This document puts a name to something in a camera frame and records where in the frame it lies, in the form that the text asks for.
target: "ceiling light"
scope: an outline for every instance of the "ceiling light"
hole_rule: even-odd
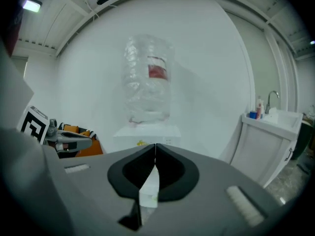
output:
[[[42,3],[37,0],[25,0],[23,5],[23,9],[31,10],[33,12],[38,12]]]

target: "ceiling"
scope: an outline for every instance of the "ceiling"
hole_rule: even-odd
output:
[[[97,5],[97,0],[39,0],[38,13],[24,11],[22,25],[13,55],[27,56],[37,51],[57,56],[95,12],[101,12],[118,0]],[[284,38],[296,59],[315,55],[315,45],[297,12],[286,0],[236,0],[250,8]]]

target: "cabinet door handle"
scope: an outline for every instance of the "cabinet door handle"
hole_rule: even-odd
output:
[[[289,156],[284,160],[284,161],[287,161],[288,159],[289,159],[289,157],[291,156],[291,153],[292,153],[292,148],[290,148],[290,154],[289,154]]]

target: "faucet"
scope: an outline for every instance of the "faucet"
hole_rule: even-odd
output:
[[[265,114],[269,114],[269,110],[270,110],[270,95],[271,95],[271,93],[273,93],[273,92],[276,94],[276,96],[278,97],[278,99],[280,98],[280,96],[279,96],[279,94],[278,94],[277,91],[271,91],[271,92],[269,93],[269,95],[268,95],[268,103],[267,103],[267,105],[266,105]]]

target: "floor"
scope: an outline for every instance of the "floor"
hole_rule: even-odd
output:
[[[305,161],[314,164],[311,150],[306,150],[297,160],[290,160],[279,175],[266,187],[266,190],[283,205],[296,198],[303,191],[308,182],[309,174],[303,171],[299,165]]]

